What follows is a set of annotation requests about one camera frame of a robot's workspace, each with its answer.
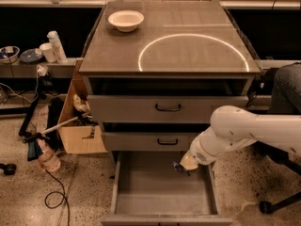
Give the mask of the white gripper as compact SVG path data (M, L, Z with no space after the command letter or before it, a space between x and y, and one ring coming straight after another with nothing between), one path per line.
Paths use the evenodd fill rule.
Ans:
M230 148L230 144L229 138L218 136L209 127L192 141L189 152L184 154L180 164L185 170L196 170L198 164L209 165L220 154L225 153Z

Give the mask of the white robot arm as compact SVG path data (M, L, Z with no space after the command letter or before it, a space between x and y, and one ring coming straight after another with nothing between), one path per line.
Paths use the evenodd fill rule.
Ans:
M301 154L300 115L260 115L223 105L210 118L210 126L191 143L179 167L183 171L210 165L222 153L262 142L287 153Z

